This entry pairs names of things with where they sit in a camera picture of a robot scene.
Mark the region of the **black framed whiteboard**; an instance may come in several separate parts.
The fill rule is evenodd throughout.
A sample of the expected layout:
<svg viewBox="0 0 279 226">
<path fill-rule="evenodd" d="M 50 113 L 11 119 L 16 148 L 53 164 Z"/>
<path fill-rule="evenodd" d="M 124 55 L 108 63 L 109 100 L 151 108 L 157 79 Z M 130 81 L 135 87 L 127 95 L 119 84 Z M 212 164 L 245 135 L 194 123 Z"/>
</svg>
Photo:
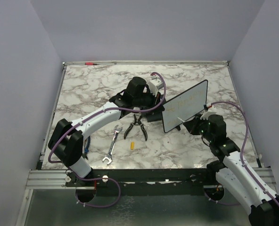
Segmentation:
<svg viewBox="0 0 279 226">
<path fill-rule="evenodd" d="M 167 101 L 164 104 L 165 110 L 162 112 L 164 133 L 168 133 L 183 123 L 177 117 L 187 121 L 203 111 L 207 102 L 207 90 L 208 80 L 203 80 Z"/>
</svg>

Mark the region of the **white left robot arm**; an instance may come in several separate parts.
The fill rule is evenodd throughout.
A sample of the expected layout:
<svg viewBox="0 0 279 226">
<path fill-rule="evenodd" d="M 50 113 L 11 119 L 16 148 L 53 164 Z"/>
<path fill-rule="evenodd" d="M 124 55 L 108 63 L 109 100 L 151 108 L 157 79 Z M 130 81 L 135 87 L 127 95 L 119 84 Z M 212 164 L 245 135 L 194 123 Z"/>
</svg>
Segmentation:
<svg viewBox="0 0 279 226">
<path fill-rule="evenodd" d="M 50 154 L 58 157 L 58 162 L 76 174 L 76 180 L 83 186 L 92 182 L 91 166 L 82 156 L 84 141 L 95 131 L 117 121 L 129 113 L 148 113 L 162 111 L 165 95 L 159 90 L 166 90 L 163 77 L 151 73 L 151 80 L 133 77 L 126 89 L 111 97 L 102 107 L 77 120 L 61 119 L 48 143 Z"/>
</svg>

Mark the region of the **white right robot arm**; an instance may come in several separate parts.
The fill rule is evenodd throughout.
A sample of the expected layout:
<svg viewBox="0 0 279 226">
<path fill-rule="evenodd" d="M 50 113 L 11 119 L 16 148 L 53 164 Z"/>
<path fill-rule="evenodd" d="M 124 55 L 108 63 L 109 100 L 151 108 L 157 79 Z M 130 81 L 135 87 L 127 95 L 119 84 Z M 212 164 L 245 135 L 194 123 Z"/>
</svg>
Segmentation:
<svg viewBox="0 0 279 226">
<path fill-rule="evenodd" d="M 227 137 L 223 117 L 213 114 L 202 119 L 198 114 L 183 125 L 190 134 L 207 140 L 218 158 L 208 165 L 206 181 L 223 185 L 245 209 L 251 225 L 279 226 L 279 194 L 261 179 L 236 143 Z"/>
</svg>

